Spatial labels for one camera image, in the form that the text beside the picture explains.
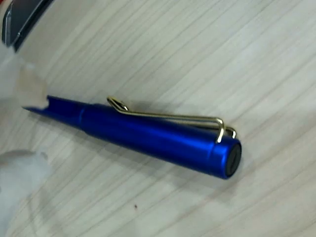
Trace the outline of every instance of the white object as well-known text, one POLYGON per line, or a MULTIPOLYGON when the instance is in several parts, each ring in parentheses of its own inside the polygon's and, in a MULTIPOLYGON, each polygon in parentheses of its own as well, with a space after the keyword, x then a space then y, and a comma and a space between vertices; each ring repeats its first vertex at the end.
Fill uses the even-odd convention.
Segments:
POLYGON ((19 201, 38 189, 51 173, 43 152, 0 155, 0 236, 4 237, 19 201))
POLYGON ((48 106, 47 86, 32 64, 24 62, 13 48, 0 43, 0 99, 14 99, 21 106, 48 106))

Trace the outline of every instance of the blue pen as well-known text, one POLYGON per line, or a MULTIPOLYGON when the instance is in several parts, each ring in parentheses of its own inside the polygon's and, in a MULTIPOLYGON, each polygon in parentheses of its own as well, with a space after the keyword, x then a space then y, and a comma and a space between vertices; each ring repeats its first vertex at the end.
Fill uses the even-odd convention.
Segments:
MULTIPOLYGON (((219 132, 214 133, 170 121, 184 116, 130 112, 126 105, 111 97, 111 106, 53 96, 48 96, 48 100, 49 106, 44 110, 26 109, 102 140, 222 179, 230 178, 238 168, 240 141, 232 128, 232 136, 224 135, 225 126, 219 118, 210 120, 219 126, 219 132)), ((194 121, 203 117, 189 118, 194 121)), ((197 122, 193 125, 203 127, 197 122)))

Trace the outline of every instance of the black cap end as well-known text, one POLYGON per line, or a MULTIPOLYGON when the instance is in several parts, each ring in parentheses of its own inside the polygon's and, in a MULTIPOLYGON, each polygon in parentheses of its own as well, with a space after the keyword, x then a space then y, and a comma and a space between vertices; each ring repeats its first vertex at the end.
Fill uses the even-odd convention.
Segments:
POLYGON ((225 167, 225 174, 227 177, 231 177, 237 170, 241 160, 241 146, 236 144, 231 149, 225 167))

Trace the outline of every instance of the metal clip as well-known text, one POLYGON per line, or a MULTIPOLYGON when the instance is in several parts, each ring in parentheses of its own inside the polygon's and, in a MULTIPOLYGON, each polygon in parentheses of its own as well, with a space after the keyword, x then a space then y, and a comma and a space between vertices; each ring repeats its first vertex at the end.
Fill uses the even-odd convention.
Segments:
POLYGON ((187 116, 187 115, 169 115, 169 114, 155 114, 155 113, 143 113, 131 111, 129 108, 122 102, 117 100, 114 97, 109 96, 107 98, 109 104, 116 109, 116 111, 125 114, 125 115, 133 115, 133 116, 142 116, 142 117, 152 117, 152 118, 161 118, 167 120, 176 120, 177 123, 182 123, 198 128, 215 130, 218 129, 218 135, 216 138, 216 143, 220 143, 225 132, 230 132, 232 138, 236 138, 237 133, 235 129, 232 127, 228 127, 224 125, 223 120, 217 117, 204 117, 204 116, 187 116))

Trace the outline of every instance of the table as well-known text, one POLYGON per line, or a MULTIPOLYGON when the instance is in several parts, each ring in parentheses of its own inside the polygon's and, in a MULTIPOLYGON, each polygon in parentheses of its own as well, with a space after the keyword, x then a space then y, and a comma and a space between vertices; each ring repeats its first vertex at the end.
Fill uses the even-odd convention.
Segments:
POLYGON ((56 0, 19 52, 50 94, 222 117, 242 164, 224 181, 9 110, 1 152, 54 174, 8 236, 314 236, 315 40, 314 0, 56 0))

